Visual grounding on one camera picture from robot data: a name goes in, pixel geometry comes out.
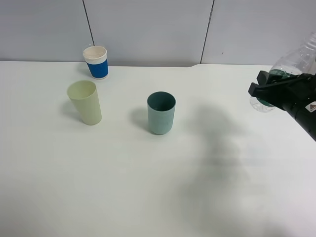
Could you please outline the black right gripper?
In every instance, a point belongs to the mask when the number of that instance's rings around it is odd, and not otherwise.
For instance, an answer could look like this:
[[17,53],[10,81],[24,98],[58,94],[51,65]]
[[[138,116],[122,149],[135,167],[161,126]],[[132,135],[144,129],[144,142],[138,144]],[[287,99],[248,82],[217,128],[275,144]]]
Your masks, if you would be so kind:
[[316,77],[311,74],[293,75],[282,70],[260,71],[258,84],[252,83],[248,93],[275,107],[283,108],[316,139]]

